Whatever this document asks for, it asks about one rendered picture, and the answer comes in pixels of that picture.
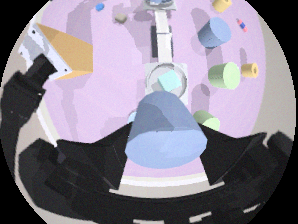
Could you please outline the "yellow cylinder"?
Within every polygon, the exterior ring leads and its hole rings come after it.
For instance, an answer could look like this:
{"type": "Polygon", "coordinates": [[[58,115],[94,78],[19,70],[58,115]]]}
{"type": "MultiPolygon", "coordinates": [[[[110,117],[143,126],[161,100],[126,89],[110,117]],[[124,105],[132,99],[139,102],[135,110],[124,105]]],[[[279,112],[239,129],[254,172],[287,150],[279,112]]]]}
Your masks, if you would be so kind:
{"type": "Polygon", "coordinates": [[[214,10],[220,11],[222,14],[222,11],[225,11],[227,7],[230,7],[230,0],[213,0],[213,6],[214,10]]]}
{"type": "Polygon", "coordinates": [[[257,77],[258,76],[258,68],[257,68],[257,64],[254,64],[254,63],[247,63],[247,64],[242,64],[242,67],[241,67],[241,73],[242,73],[242,76],[245,76],[245,77],[257,77]]]}

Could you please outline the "pale blue round disc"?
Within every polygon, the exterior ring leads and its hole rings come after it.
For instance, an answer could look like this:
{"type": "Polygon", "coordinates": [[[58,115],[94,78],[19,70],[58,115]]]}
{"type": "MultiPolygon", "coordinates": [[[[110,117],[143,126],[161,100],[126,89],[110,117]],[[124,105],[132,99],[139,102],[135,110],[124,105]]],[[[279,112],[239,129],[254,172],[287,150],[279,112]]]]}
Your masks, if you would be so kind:
{"type": "Polygon", "coordinates": [[[130,115],[128,123],[130,123],[130,121],[134,121],[134,116],[136,116],[136,112],[132,113],[132,115],[130,115]]]}

